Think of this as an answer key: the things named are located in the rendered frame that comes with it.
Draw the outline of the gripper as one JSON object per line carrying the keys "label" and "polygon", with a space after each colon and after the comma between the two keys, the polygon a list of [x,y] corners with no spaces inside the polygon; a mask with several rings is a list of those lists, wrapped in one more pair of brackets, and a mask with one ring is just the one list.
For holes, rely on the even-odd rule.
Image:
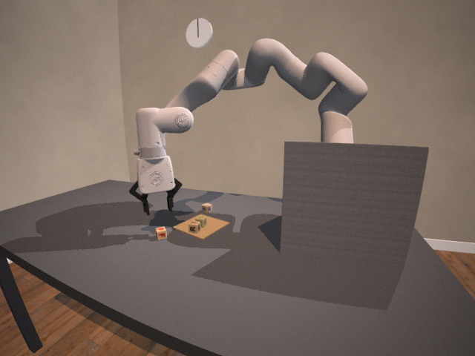
{"label": "gripper", "polygon": [[[175,187],[174,184],[176,184]],[[181,186],[182,183],[174,178],[169,156],[140,157],[137,159],[137,181],[131,187],[129,193],[142,201],[144,212],[149,215],[148,194],[168,191],[168,209],[172,211],[174,195]],[[136,192],[138,187],[142,195]]]}

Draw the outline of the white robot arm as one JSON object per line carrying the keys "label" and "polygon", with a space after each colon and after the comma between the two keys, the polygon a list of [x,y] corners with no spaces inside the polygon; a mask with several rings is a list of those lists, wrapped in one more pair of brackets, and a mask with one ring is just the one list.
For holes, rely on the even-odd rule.
{"label": "white robot arm", "polygon": [[280,42],[259,39],[249,51],[246,68],[239,69],[235,52],[223,50],[165,108],[139,109],[136,112],[139,149],[134,150],[134,155],[165,156],[165,132],[188,131],[194,121],[191,112],[215,98],[221,90],[261,86],[271,66],[285,82],[310,100],[317,99],[335,82],[318,106],[321,142],[353,143],[352,122],[346,116],[367,95],[364,81],[328,53],[315,54],[305,65]]}

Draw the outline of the orange flat mat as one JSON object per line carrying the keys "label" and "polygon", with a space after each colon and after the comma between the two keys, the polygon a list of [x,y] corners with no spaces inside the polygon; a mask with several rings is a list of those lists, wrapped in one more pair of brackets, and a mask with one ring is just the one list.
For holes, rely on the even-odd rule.
{"label": "orange flat mat", "polygon": [[[200,214],[200,215],[202,215],[202,214]],[[198,217],[198,216],[196,216],[196,217]],[[206,216],[206,215],[202,215],[202,216]],[[195,221],[196,217],[193,217],[190,220],[182,222],[181,224],[176,225],[173,228],[178,230],[178,231],[182,231],[183,233],[189,234],[193,237],[204,240],[207,237],[209,237],[210,235],[212,235],[213,233],[219,231],[220,229],[222,229],[225,226],[227,226],[228,224],[230,224],[230,222],[226,222],[226,221],[215,219],[213,217],[206,216],[207,224],[203,228],[201,227],[201,230],[197,234],[195,234],[195,233],[189,232],[189,223],[193,220]]]}

